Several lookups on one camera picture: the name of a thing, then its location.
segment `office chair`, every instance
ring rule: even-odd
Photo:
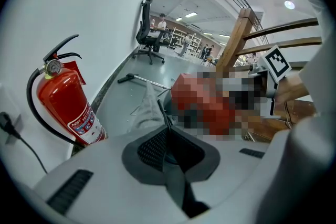
[[[141,3],[142,6],[142,22],[140,22],[140,28],[138,31],[138,34],[136,35],[136,40],[139,44],[145,45],[145,47],[148,47],[148,50],[139,50],[138,52],[133,54],[133,58],[135,58],[136,55],[148,55],[150,58],[150,65],[153,64],[152,56],[162,59],[162,63],[164,63],[164,58],[152,53],[152,50],[154,52],[159,52],[160,46],[168,46],[169,43],[167,41],[160,42],[160,39],[164,34],[170,35],[171,33],[166,30],[158,30],[160,31],[159,36],[156,37],[148,37],[148,33],[150,31],[150,22],[149,22],[149,10],[150,5],[153,0],[143,0]]]

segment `fire extinguisher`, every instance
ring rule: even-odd
[[[62,58],[69,56],[81,58],[81,56],[74,52],[57,55],[60,48],[78,36],[66,38],[43,58],[43,66],[36,69],[28,80],[26,94],[29,107],[42,126],[59,138],[83,147],[104,140],[108,136],[86,99],[81,87],[85,81],[76,62],[60,62]],[[56,131],[38,114],[33,102],[32,88],[40,74],[44,74],[44,77],[39,81],[36,90],[39,101],[64,129],[76,137],[76,141]]]

